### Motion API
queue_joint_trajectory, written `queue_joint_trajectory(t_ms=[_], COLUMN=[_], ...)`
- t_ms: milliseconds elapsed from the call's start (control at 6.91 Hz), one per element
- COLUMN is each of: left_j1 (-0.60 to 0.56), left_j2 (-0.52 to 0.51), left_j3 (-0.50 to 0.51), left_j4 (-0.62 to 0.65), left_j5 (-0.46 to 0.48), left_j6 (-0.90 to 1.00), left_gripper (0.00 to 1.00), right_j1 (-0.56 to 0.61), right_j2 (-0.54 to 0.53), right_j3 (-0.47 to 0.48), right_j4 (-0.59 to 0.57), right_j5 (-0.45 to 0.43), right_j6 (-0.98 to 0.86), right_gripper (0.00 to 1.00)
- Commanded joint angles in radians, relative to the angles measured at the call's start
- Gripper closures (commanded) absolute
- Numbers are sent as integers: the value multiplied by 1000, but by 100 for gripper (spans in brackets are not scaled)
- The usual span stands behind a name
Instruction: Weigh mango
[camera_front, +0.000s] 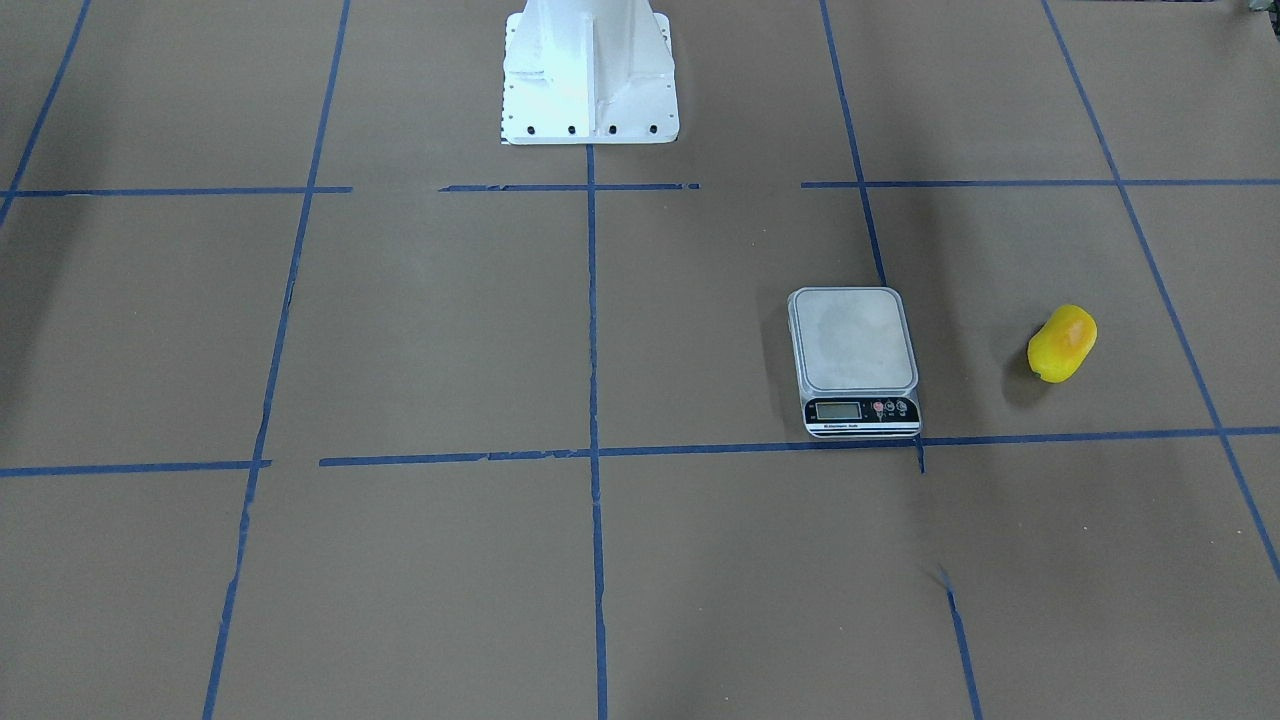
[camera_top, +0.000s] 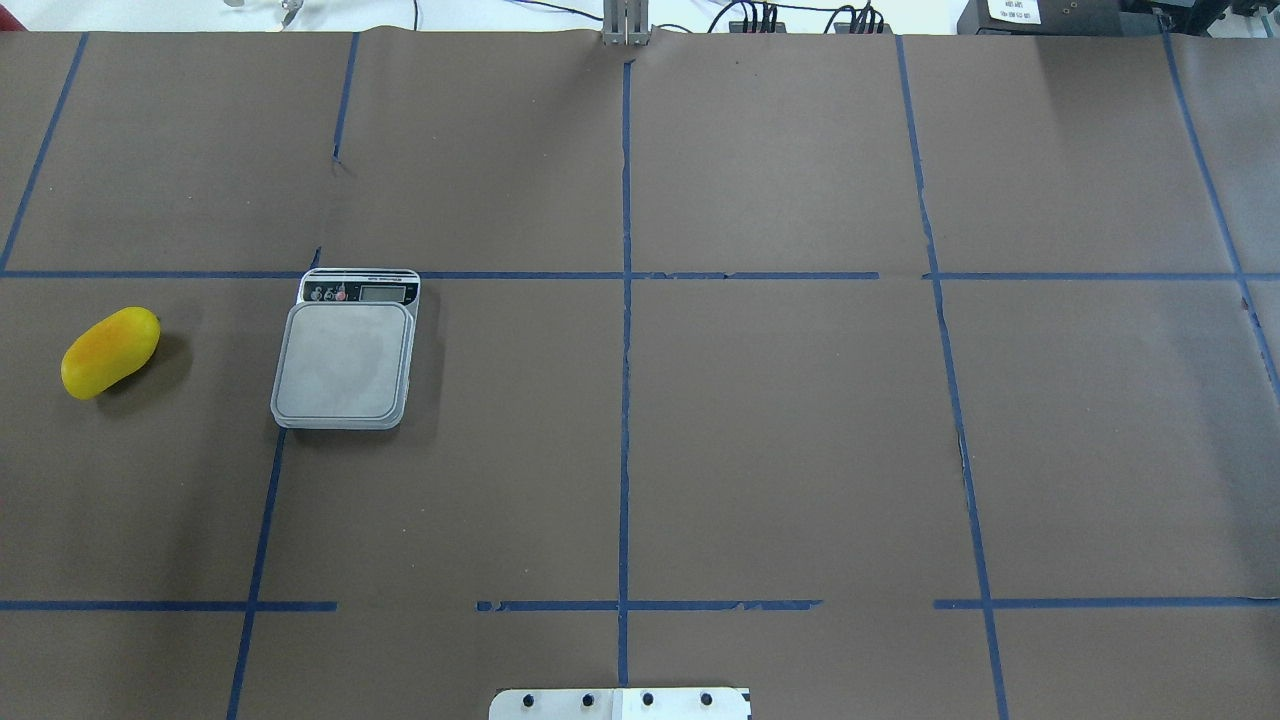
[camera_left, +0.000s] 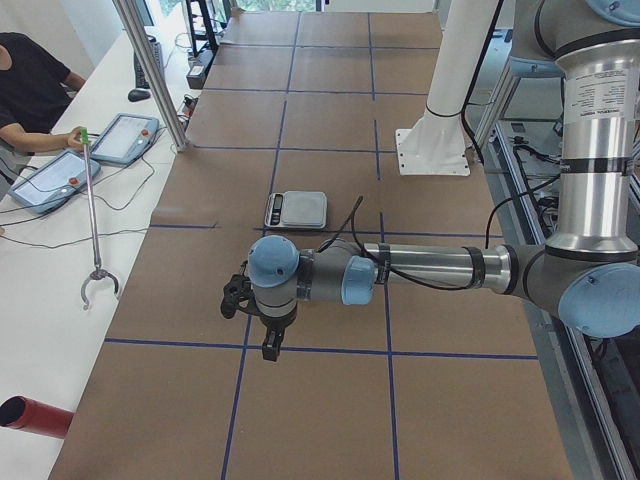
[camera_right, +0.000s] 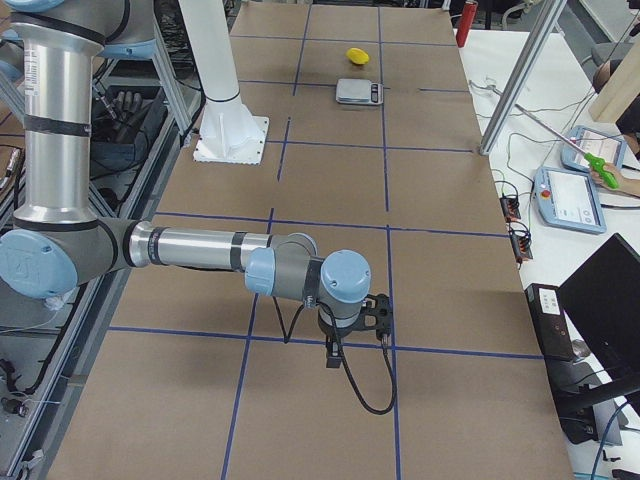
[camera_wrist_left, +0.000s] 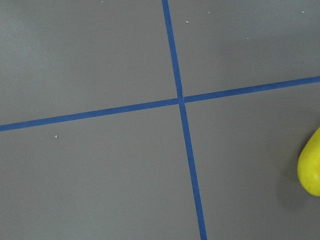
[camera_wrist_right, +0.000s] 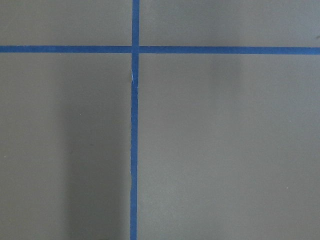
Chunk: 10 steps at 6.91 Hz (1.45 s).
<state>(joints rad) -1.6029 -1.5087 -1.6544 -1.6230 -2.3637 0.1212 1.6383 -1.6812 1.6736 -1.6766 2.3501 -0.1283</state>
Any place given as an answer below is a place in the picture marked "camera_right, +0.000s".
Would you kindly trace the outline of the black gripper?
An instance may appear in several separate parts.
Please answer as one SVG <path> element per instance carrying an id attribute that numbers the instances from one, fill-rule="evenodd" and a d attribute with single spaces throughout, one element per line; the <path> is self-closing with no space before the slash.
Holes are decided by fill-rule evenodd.
<path id="1" fill-rule="evenodd" d="M 374 332 L 384 346 L 390 344 L 392 332 L 392 305 L 386 294 L 368 294 L 361 302 L 359 313 L 350 318 L 335 318 L 332 322 L 329 309 L 320 306 L 318 325 L 329 339 L 325 342 L 326 367 L 339 369 L 341 354 L 336 338 L 343 339 L 353 332 Z"/>

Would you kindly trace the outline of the person's hand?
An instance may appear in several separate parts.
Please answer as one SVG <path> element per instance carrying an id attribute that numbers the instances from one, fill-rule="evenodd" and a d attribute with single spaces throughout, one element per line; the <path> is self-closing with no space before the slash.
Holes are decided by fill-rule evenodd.
<path id="1" fill-rule="evenodd" d="M 630 185 L 629 183 L 629 179 L 625 178 L 618 169 L 616 169 L 612 164 L 606 164 L 604 166 L 604 170 L 607 171 L 611 177 L 613 177 L 615 179 L 615 181 L 617 182 L 617 187 L 616 188 L 612 188 L 610 187 L 605 180 L 602 178 L 602 176 L 595 170 L 591 169 L 590 170 L 590 175 L 592 177 L 592 180 L 599 186 L 608 189 L 614 193 L 619 193 L 619 194 L 623 194 L 623 193 L 627 193 L 627 187 Z"/>

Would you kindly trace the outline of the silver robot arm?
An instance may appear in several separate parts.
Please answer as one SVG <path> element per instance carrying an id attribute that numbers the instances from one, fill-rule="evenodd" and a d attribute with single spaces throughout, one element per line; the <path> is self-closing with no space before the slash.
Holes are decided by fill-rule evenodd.
<path id="1" fill-rule="evenodd" d="M 127 267 L 175 265 L 243 274 L 246 287 L 318 312 L 327 363 L 346 365 L 343 338 L 372 330 L 387 345 L 392 309 L 370 292 L 366 259 L 321 257 L 305 234 L 156 227 L 95 215 L 89 205 L 93 62 L 155 40 L 149 1 L 13 1 L 24 46 L 26 198 L 1 239 L 1 276 L 32 298 L 66 293 Z"/>

